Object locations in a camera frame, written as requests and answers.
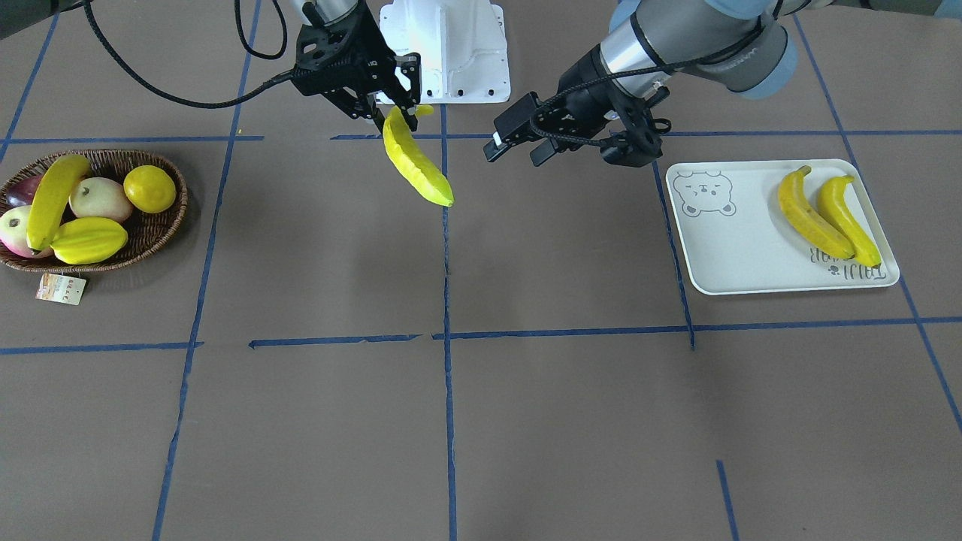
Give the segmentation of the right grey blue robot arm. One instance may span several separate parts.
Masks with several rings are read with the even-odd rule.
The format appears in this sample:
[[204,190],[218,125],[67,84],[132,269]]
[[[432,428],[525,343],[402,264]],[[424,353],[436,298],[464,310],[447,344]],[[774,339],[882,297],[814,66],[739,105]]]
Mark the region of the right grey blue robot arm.
[[418,129],[422,102],[422,57],[398,54],[388,45],[365,1],[295,1],[304,24],[296,41],[292,83],[302,95],[321,95],[351,119],[371,121],[382,131],[376,105],[382,93],[400,109],[411,131]]

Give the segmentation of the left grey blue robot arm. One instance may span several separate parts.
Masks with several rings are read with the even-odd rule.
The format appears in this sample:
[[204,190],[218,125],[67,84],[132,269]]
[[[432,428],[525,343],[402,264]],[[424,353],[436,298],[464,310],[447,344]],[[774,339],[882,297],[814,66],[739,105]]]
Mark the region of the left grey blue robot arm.
[[797,48],[780,17],[821,9],[824,1],[623,1],[607,37],[568,68],[554,96],[529,92],[495,119],[484,146],[492,163],[533,143],[539,167],[582,147],[619,167],[641,168],[662,156],[667,119],[652,111],[669,95],[671,75],[687,73],[762,99],[794,74]]

